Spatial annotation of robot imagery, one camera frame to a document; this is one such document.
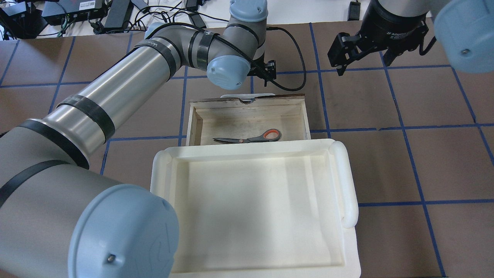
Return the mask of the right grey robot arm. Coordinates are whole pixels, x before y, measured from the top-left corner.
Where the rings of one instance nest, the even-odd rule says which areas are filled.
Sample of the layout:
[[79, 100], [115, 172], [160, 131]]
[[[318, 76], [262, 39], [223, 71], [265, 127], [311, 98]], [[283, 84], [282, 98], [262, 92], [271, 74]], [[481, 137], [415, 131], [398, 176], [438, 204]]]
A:
[[455, 70], [492, 72], [493, 9], [492, 0], [372, 0], [360, 30], [353, 36], [338, 33], [328, 59], [342, 76], [370, 53], [384, 51], [390, 66], [406, 51], [426, 55], [439, 42]]

